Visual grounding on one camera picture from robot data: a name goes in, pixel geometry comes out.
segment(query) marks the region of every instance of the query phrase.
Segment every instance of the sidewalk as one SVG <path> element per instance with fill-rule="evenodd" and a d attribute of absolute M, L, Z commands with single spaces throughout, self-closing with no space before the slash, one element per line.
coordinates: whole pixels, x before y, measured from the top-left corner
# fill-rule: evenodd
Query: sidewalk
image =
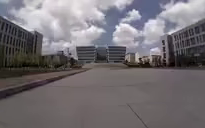
<path fill-rule="evenodd" d="M 87 69 L 76 69 L 70 71 L 53 72 L 53 73 L 45 73 L 45 74 L 37 74 L 37 75 L 26 75 L 21 77 L 0 79 L 0 90 L 12 86 L 20 86 L 32 82 L 43 81 L 53 77 L 72 75 L 86 70 Z"/>

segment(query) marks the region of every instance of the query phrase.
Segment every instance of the office building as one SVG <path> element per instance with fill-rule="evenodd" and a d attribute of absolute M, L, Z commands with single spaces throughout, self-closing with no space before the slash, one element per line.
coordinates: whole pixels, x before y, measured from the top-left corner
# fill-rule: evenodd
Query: office building
<path fill-rule="evenodd" d="M 135 53 L 127 53 L 125 55 L 125 61 L 127 61 L 128 63 L 135 63 Z"/>
<path fill-rule="evenodd" d="M 174 66 L 174 47 L 171 35 L 161 37 L 161 62 L 163 66 Z"/>
<path fill-rule="evenodd" d="M 106 47 L 97 47 L 96 48 L 96 62 L 105 63 L 107 62 L 107 48 Z"/>
<path fill-rule="evenodd" d="M 161 55 L 150 55 L 149 60 L 150 60 L 150 65 L 152 67 L 159 67 L 162 65 L 161 62 L 162 56 Z"/>
<path fill-rule="evenodd" d="M 43 55 L 42 60 L 49 66 L 62 66 L 68 63 L 68 57 L 65 56 L 63 51 L 58 51 L 57 54 Z"/>
<path fill-rule="evenodd" d="M 172 34 L 176 65 L 205 64 L 205 19 Z"/>
<path fill-rule="evenodd" d="M 108 46 L 108 62 L 123 63 L 125 61 L 126 47 Z"/>
<path fill-rule="evenodd" d="M 122 46 L 79 46 L 76 47 L 78 61 L 81 63 L 110 62 L 123 63 L 125 61 L 126 47 Z"/>
<path fill-rule="evenodd" d="M 96 60 L 95 46 L 79 46 L 76 47 L 79 63 L 92 63 Z"/>
<path fill-rule="evenodd" d="M 0 16 L 0 64 L 11 66 L 17 54 L 41 55 L 43 35 L 29 32 Z"/>

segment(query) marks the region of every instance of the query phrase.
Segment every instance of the distant building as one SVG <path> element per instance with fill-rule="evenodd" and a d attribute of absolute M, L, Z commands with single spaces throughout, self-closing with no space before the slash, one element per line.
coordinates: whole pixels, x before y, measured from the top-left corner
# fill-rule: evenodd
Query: distant building
<path fill-rule="evenodd" d="M 107 48 L 106 47 L 96 48 L 96 61 L 97 62 L 107 62 Z"/>
<path fill-rule="evenodd" d="M 172 34 L 176 65 L 205 64 L 205 19 Z"/>
<path fill-rule="evenodd" d="M 171 35 L 161 37 L 161 57 L 163 66 L 174 66 L 174 47 Z"/>
<path fill-rule="evenodd" d="M 12 65 L 17 54 L 41 56 L 42 40 L 42 34 L 29 32 L 0 16 L 0 65 Z"/>
<path fill-rule="evenodd" d="M 141 58 L 141 61 L 143 64 L 149 63 L 150 62 L 149 56 L 143 56 Z"/>
<path fill-rule="evenodd" d="M 95 46 L 79 46 L 76 47 L 79 63 L 92 63 L 96 60 Z"/>
<path fill-rule="evenodd" d="M 58 52 L 57 54 L 43 55 L 42 60 L 47 65 L 66 65 L 68 63 L 68 57 L 64 55 L 63 52 Z"/>
<path fill-rule="evenodd" d="M 140 54 L 138 52 L 135 53 L 135 62 L 140 63 Z"/>
<path fill-rule="evenodd" d="M 125 61 L 126 47 L 122 46 L 79 46 L 76 47 L 78 62 L 92 63 L 99 60 L 112 63 L 123 63 Z"/>
<path fill-rule="evenodd" d="M 152 67 L 159 67 L 159 66 L 161 66 L 162 65 L 161 58 L 162 58 L 161 55 L 150 55 L 150 58 L 149 58 L 150 65 Z"/>
<path fill-rule="evenodd" d="M 128 62 L 128 63 L 135 63 L 135 53 L 127 53 L 125 55 L 125 60 Z"/>
<path fill-rule="evenodd" d="M 126 47 L 123 46 L 108 46 L 108 62 L 109 63 L 124 63 Z"/>

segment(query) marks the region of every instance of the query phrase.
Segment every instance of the road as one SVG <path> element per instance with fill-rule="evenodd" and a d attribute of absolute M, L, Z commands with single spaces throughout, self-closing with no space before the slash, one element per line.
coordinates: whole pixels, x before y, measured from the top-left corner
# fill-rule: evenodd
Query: road
<path fill-rule="evenodd" d="M 205 128 L 205 71 L 94 68 L 1 100 L 0 128 Z"/>

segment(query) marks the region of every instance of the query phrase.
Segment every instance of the concrete ground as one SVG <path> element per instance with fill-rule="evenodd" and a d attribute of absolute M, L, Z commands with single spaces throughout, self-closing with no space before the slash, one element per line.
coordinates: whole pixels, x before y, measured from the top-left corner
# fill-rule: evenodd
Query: concrete ground
<path fill-rule="evenodd" d="M 205 128 L 205 71 L 94 68 L 1 100 L 0 128 Z"/>

